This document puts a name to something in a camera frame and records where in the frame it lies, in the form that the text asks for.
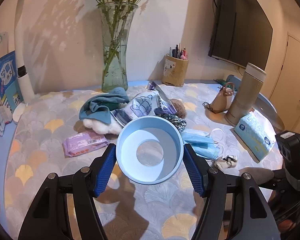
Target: light blue round container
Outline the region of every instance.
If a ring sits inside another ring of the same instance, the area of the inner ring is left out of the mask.
[[[163,149],[163,158],[155,166],[145,166],[137,159],[138,147],[155,141]],[[183,158],[183,141],[177,128],[157,116],[143,116],[129,122],[121,131],[116,147],[117,162],[122,172],[134,182],[154,185],[171,178]]]

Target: small leather bag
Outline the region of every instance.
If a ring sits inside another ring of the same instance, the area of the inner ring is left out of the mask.
[[[215,114],[226,111],[230,108],[233,92],[234,84],[232,82],[228,82],[222,86],[211,104],[204,102],[203,106]]]

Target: silver screw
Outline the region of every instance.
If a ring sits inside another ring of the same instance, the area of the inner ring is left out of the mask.
[[[242,176],[245,178],[245,179],[251,179],[251,175],[249,173],[244,173],[242,174]]]
[[[53,172],[48,175],[48,179],[54,179],[55,177],[56,177],[56,174]]]
[[[89,167],[82,167],[81,170],[80,170],[82,173],[87,173],[90,171],[90,168]]]
[[[212,174],[218,173],[218,169],[215,168],[215,167],[210,167],[210,168],[209,168],[209,171],[210,171]]]

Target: purple package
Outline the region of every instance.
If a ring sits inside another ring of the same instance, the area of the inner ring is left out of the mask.
[[[104,135],[91,130],[65,139],[62,145],[67,156],[75,157],[108,146],[109,142]]]

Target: door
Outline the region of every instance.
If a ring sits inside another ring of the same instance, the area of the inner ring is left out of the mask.
[[[291,130],[300,117],[300,42],[288,36],[282,70],[270,97],[285,129]]]

